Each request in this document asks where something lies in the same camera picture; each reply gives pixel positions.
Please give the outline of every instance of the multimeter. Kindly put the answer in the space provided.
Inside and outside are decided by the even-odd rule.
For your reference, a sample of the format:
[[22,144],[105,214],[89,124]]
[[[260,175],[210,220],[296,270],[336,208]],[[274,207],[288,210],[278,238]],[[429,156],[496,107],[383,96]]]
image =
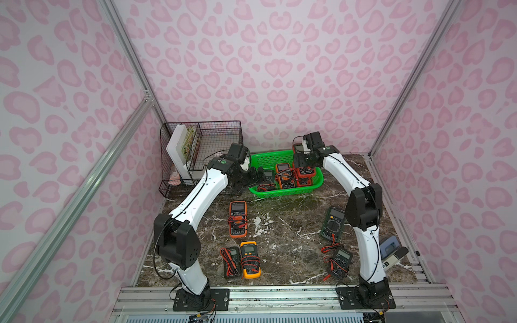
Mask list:
[[338,242],[343,231],[343,224],[345,224],[345,210],[335,206],[328,208],[325,222],[320,232],[320,236],[333,243]]
[[347,277],[348,266],[352,262],[353,257],[354,255],[350,251],[344,248],[339,248],[336,251],[334,257],[329,259],[327,268],[329,274],[336,277],[337,279],[343,279]]
[[311,186],[312,177],[316,175],[316,169],[314,167],[299,167],[294,169],[297,187]]
[[230,216],[228,226],[230,227],[230,237],[243,238],[248,234],[248,207],[245,201],[235,201],[230,203]]
[[244,278],[253,279],[261,275],[260,258],[257,243],[255,241],[246,241],[240,244],[240,264]]
[[274,170],[264,169],[264,177],[266,177],[266,181],[268,184],[275,183],[275,171]]
[[239,247],[224,248],[219,251],[223,257],[224,277],[235,278],[242,274],[240,265],[240,249]]
[[264,177],[266,177],[266,182],[264,184],[260,184],[257,186],[257,192],[267,192],[274,191],[277,189],[275,184],[275,172],[273,170],[264,170]]
[[277,180],[280,189],[293,189],[295,187],[294,184],[294,174],[291,170],[291,165],[288,163],[281,163],[276,165],[277,171]]

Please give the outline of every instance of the orange multimeter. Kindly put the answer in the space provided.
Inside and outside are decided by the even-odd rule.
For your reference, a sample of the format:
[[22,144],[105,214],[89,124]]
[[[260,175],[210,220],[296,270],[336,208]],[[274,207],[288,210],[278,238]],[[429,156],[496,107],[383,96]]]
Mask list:
[[280,189],[293,189],[295,187],[295,177],[291,165],[288,163],[281,163],[275,166],[277,175],[276,179]]
[[240,244],[240,255],[244,278],[258,278],[262,273],[260,270],[259,249],[255,241],[246,241]]
[[232,238],[244,238],[248,234],[248,207],[245,201],[230,203],[228,226]]

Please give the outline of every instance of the multimeter dial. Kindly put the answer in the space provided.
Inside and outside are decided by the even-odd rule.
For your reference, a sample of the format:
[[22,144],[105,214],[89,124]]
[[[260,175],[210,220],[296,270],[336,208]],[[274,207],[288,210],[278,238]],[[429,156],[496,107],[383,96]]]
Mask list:
[[339,223],[336,220],[330,220],[325,227],[331,233],[338,233]]

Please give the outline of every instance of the pink leopard print wall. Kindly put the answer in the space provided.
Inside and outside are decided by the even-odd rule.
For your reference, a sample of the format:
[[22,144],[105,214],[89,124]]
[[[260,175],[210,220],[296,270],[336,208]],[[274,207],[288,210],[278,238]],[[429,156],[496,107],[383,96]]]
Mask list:
[[99,9],[0,3],[0,293],[141,102]]
[[149,111],[14,323],[108,321],[163,202],[159,129]]
[[446,0],[116,0],[170,121],[370,150]]
[[376,157],[467,322],[515,322],[517,3],[470,0]]

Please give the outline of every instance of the red multimeter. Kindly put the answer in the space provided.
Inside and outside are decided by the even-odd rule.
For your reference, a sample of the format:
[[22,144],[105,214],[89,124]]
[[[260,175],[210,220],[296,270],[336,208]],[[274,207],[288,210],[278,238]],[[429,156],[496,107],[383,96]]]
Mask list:
[[228,217],[230,237],[243,238],[248,234],[248,207],[245,201],[230,203],[230,216]]
[[291,165],[281,163],[275,166],[277,171],[277,181],[280,189],[293,189],[295,187],[295,177]]
[[294,169],[294,174],[298,179],[296,181],[297,187],[311,186],[312,177],[316,175],[316,169],[314,167],[299,167]]

